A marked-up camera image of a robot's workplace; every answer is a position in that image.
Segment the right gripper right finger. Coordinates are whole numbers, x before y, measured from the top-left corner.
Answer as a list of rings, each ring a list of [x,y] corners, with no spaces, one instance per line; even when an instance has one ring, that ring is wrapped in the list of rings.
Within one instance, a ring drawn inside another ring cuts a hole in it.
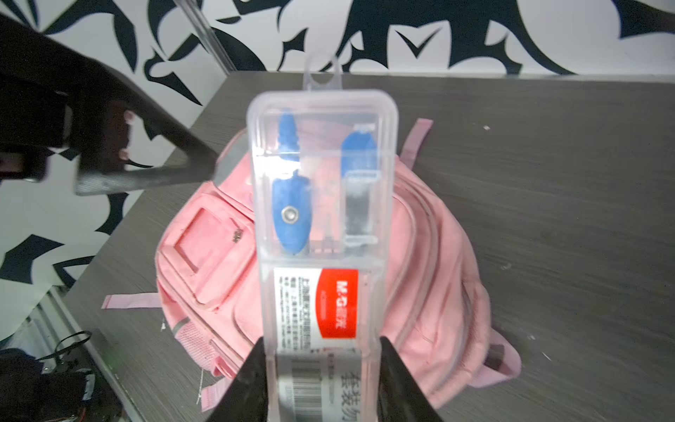
[[[407,369],[397,350],[384,336],[381,341],[381,369],[377,417],[384,422],[442,422]]]

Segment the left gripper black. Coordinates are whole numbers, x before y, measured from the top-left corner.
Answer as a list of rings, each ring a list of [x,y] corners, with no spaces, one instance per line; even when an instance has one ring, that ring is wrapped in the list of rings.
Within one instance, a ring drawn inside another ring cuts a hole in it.
[[[1,19],[1,178],[40,182],[79,153],[81,196],[202,182],[216,153],[113,68]]]

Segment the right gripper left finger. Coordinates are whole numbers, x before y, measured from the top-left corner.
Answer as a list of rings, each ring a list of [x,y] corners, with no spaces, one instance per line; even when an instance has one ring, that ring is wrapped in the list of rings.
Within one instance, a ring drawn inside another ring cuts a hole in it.
[[[207,422],[264,422],[268,409],[265,345],[259,338]]]

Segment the pink student backpack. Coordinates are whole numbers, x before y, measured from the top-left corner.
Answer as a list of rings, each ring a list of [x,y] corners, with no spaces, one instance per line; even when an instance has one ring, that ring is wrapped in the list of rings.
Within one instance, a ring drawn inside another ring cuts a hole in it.
[[[491,326],[490,298],[466,232],[412,170],[432,128],[416,121],[396,164],[384,335],[430,404],[471,386],[519,376],[521,358]],[[174,337],[218,382],[202,391],[214,408],[263,334],[255,253],[251,159],[245,132],[219,158],[165,230],[154,293],[108,295],[107,309],[159,308]]]

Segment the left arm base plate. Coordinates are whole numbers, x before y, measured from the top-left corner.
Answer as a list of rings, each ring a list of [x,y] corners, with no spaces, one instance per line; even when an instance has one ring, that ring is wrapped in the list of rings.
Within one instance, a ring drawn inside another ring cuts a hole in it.
[[[1,351],[1,420],[126,421],[105,378],[84,357],[91,332],[61,339],[54,352],[34,357],[19,348]]]

